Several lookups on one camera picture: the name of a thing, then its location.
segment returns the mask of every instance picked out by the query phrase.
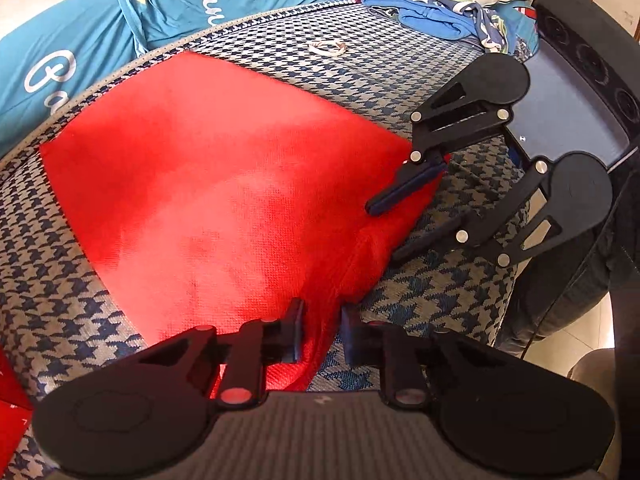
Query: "houndstooth fabric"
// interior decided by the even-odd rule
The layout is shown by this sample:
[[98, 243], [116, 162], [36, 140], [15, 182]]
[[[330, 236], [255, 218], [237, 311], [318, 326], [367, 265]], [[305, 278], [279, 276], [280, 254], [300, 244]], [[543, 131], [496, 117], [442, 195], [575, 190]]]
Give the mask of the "houndstooth fabric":
[[[308, 42], [340, 39], [340, 57], [313, 54]], [[430, 38], [349, 2], [313, 4], [212, 30], [132, 63], [13, 153], [0, 170], [0, 346], [28, 394], [52, 389], [145, 343], [91, 268], [49, 187], [37, 148], [121, 81], [183, 50], [226, 59], [318, 94], [396, 134], [409, 137], [408, 116], [479, 53], [469, 44]], [[202, 81], [202, 89], [215, 81]], [[251, 103], [247, 103], [250, 112]], [[517, 179], [497, 140], [452, 156], [449, 173], [412, 237], [464, 207], [490, 206]], [[521, 212], [508, 225], [513, 235]], [[425, 335], [446, 326], [492, 343], [514, 270], [457, 251], [425, 254], [387, 269], [362, 301], [364, 320], [402, 324]], [[351, 370], [339, 340], [310, 389], [377, 386], [370, 368]], [[4, 480], [41, 477], [47, 466], [27, 433]]]

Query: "ribbed gray panel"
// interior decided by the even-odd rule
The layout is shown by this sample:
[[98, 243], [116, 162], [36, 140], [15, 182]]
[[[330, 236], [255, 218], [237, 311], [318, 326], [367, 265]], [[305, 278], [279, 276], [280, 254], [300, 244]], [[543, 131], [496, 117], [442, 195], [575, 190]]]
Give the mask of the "ribbed gray panel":
[[259, 408], [223, 415], [196, 452], [146, 480], [505, 478], [461, 458], [427, 416], [393, 410], [371, 391], [271, 392]]

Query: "metal pin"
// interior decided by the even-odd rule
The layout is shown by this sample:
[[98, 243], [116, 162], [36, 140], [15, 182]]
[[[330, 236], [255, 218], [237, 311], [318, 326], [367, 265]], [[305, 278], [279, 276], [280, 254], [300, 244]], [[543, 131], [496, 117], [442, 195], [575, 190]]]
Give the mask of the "metal pin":
[[501, 267], [509, 267], [509, 263], [511, 262], [511, 259], [509, 257], [508, 254], [500, 254], [500, 256], [498, 256], [498, 265], [500, 265]]
[[220, 394], [225, 404], [244, 404], [251, 400], [251, 392], [246, 388], [229, 388]]
[[546, 173], [546, 170], [548, 170], [548, 167], [546, 166], [546, 162], [544, 160], [539, 160], [536, 162], [536, 171], [539, 174], [544, 175]]
[[465, 243], [467, 240], [469, 240], [469, 233], [467, 233], [464, 229], [460, 229], [460, 231], [456, 233], [456, 240], [461, 244]]
[[418, 406], [427, 400], [427, 394], [418, 388], [406, 388], [396, 392], [396, 400], [405, 406]]

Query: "red bag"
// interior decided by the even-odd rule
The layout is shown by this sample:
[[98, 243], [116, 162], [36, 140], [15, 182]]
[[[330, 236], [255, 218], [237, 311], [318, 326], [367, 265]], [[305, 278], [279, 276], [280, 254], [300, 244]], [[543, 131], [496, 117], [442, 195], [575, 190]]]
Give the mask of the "red bag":
[[179, 54], [121, 83], [40, 153], [80, 245], [148, 344], [232, 332], [305, 300], [303, 363], [268, 387], [304, 389], [342, 301], [358, 301], [429, 203], [364, 204], [406, 140], [315, 95], [218, 59]]
[[15, 449], [29, 427], [32, 410], [0, 347], [0, 472], [13, 458]]

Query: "black cable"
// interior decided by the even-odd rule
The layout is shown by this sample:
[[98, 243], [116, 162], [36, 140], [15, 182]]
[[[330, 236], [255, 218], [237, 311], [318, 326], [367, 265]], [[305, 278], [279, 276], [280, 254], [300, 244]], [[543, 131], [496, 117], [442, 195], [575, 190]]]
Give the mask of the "black cable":
[[542, 318], [540, 319], [540, 322], [536, 326], [536, 329], [533, 331], [533, 334], [531, 334], [531, 337], [529, 338], [529, 341], [527, 342], [527, 345], [524, 347], [524, 350], [522, 351], [522, 355], [520, 356], [521, 359], [524, 359], [525, 355], [527, 354], [527, 351], [529, 350], [530, 346], [533, 343], [533, 340], [538, 335], [538, 332], [540, 331], [540, 327], [544, 323], [544, 321], [546, 319], [546, 316], [548, 316], [548, 314], [551, 312], [551, 309], [556, 305], [558, 300], [560, 298], [562, 298], [567, 293], [567, 291], [574, 285], [574, 283], [577, 281], [577, 279], [580, 277], [580, 275], [584, 271], [584, 267], [585, 267], [586, 263], [589, 261], [589, 258], [591, 258], [591, 256], [593, 256], [593, 253], [595, 252], [596, 248], [598, 247], [598, 244], [602, 240], [602, 237], [604, 236], [605, 231], [607, 230], [607, 228], [609, 227], [611, 221], [613, 220], [613, 217], [614, 217], [614, 215], [616, 213], [616, 209], [618, 209], [618, 205], [620, 204], [620, 201], [622, 200], [622, 197], [625, 194], [626, 188], [628, 187], [628, 185], [629, 185], [629, 183], [631, 181], [631, 178], [636, 173], [638, 173], [637, 170], [632, 170], [629, 173], [629, 175], [627, 176], [627, 178], [625, 180], [625, 183], [622, 185], [622, 188], [620, 189], [620, 193], [618, 194], [618, 196], [616, 198], [616, 201], [613, 203], [613, 206], [611, 207], [611, 210], [609, 211], [609, 215], [607, 216], [607, 219], [604, 221], [602, 229], [598, 233], [598, 236], [596, 237], [595, 241], [593, 242], [593, 245], [589, 249], [589, 252], [583, 258], [583, 260], [581, 261], [580, 265], [575, 270], [574, 274], [571, 276], [571, 279], [567, 282], [567, 284], [564, 287], [564, 289], [562, 290], [562, 292], [560, 294], [558, 294], [558, 296], [555, 298], [555, 300], [552, 301], [551, 305], [548, 306], [547, 310], [545, 310], [545, 313], [542, 315]]

